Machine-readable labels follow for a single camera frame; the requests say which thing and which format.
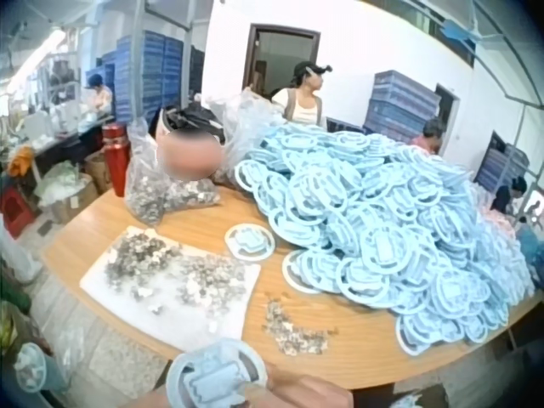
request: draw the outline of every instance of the red stool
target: red stool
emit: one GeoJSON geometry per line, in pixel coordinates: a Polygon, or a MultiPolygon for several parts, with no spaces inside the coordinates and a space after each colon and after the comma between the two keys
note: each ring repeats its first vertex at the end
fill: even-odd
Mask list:
{"type": "Polygon", "coordinates": [[[6,229],[14,238],[17,238],[23,229],[36,219],[19,191],[13,186],[8,187],[2,193],[0,211],[6,229]]]}

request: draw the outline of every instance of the stack of blue crates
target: stack of blue crates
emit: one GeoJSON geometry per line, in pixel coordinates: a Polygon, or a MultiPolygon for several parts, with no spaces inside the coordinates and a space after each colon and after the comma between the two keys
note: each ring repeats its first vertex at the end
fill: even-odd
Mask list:
{"type": "Polygon", "coordinates": [[[115,64],[116,63],[116,55],[117,55],[117,51],[116,50],[113,50],[113,51],[110,51],[109,53],[105,53],[104,55],[102,55],[102,65],[107,65],[107,64],[115,64]]]}
{"type": "Polygon", "coordinates": [[[510,185],[512,179],[523,177],[529,164],[527,155],[511,144],[507,144],[504,153],[489,148],[474,181],[489,192],[495,193],[502,185],[510,185]]]}
{"type": "Polygon", "coordinates": [[[162,106],[179,105],[181,98],[181,61],[184,53],[183,42],[166,38],[164,60],[162,61],[162,106]]]}
{"type": "MultiPolygon", "coordinates": [[[[130,105],[130,86],[133,76],[131,66],[132,37],[117,41],[115,63],[116,120],[129,123],[133,120],[130,105]]],[[[164,61],[165,37],[151,31],[144,31],[142,38],[140,81],[142,108],[145,119],[150,120],[162,104],[162,65],[164,61]]]]}
{"type": "Polygon", "coordinates": [[[397,71],[375,75],[365,128],[409,143],[436,115],[440,97],[397,71]]]}

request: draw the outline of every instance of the window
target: window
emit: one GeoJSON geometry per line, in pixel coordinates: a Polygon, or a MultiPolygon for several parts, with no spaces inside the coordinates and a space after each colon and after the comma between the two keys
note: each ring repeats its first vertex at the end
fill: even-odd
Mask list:
{"type": "MultiPolygon", "coordinates": [[[[421,31],[425,31],[429,36],[443,43],[447,48],[459,56],[470,66],[474,66],[474,55],[467,48],[457,40],[452,40],[446,37],[440,30],[440,25],[434,20],[430,19],[426,14],[419,11],[417,8],[412,7],[410,4],[403,2],[402,0],[361,0],[362,2],[372,4],[379,7],[388,13],[394,14],[403,20],[408,21],[413,26],[419,28],[421,31]]],[[[440,14],[434,12],[423,3],[419,3],[417,0],[412,0],[418,4],[422,9],[426,9],[436,20],[444,21],[445,18],[440,14]]],[[[466,41],[467,45],[473,52],[476,50],[476,44],[471,41],[466,41]]]]}

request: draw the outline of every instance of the red thermos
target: red thermos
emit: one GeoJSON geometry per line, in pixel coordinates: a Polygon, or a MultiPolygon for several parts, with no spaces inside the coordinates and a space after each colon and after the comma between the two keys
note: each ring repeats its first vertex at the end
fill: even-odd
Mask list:
{"type": "Polygon", "coordinates": [[[130,144],[123,125],[112,123],[102,127],[104,135],[104,158],[110,170],[111,183],[116,196],[125,196],[128,163],[130,162],[130,144]]]}

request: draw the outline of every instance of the hand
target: hand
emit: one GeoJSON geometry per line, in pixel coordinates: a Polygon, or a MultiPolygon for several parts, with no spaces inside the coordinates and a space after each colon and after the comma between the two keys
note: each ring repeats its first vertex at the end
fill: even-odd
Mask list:
{"type": "Polygon", "coordinates": [[[353,408],[354,397],[340,388],[316,377],[299,376],[267,367],[267,388],[247,384],[243,391],[253,408],[353,408]]]}

